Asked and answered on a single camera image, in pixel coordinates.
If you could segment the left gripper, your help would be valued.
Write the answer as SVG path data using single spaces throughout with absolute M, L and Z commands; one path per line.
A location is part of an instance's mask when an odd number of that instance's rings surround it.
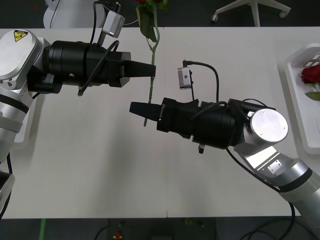
M 85 80 L 90 77 L 106 51 L 102 46 L 91 46 L 88 48 L 85 60 Z M 102 63 L 102 66 L 89 86 L 109 84 L 110 82 L 115 82 L 120 79 L 123 76 L 121 71 L 122 62 L 125 77 L 139 78 L 156 76 L 155 65 L 132 61 L 130 52 L 112 50 Z

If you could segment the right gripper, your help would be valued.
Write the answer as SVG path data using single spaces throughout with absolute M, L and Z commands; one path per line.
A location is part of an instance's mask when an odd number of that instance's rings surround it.
M 198 99 L 183 103 L 165 97 L 161 105 L 131 102 L 129 112 L 157 122 L 158 131 L 177 133 L 185 139 L 193 136 L 193 141 L 200 141 L 200 134 L 196 131 L 198 122 L 192 119 L 199 109 Z

